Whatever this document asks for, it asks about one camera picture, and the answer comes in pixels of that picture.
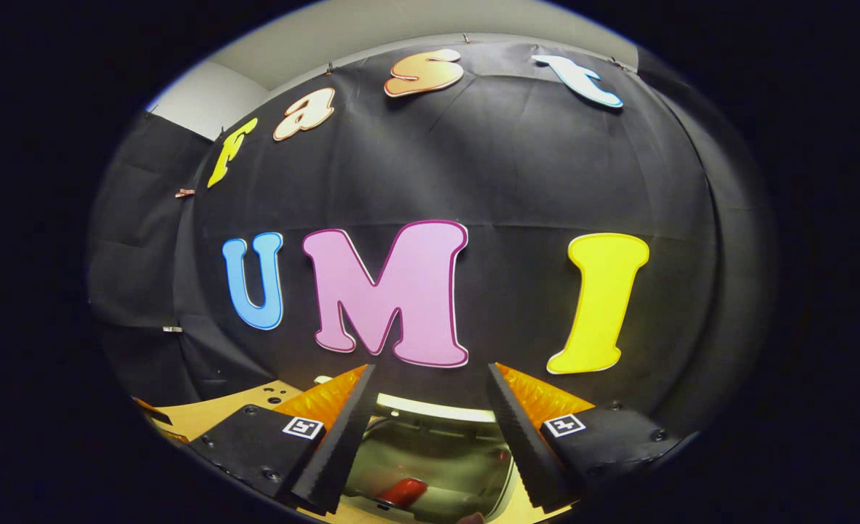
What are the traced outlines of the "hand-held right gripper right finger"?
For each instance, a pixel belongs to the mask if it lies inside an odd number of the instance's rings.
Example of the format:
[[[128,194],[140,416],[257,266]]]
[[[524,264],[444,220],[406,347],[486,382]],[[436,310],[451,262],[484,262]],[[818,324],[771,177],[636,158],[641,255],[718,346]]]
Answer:
[[[487,397],[530,503],[546,512],[639,483],[671,455],[671,432],[643,414],[499,362],[487,368]]]

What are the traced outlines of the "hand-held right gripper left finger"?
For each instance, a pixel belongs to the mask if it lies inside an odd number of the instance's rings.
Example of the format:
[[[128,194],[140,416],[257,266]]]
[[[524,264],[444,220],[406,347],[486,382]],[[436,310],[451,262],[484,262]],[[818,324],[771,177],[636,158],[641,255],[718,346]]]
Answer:
[[[241,405],[197,435],[188,455],[279,507],[334,513],[372,418],[377,375],[362,365],[273,409]]]

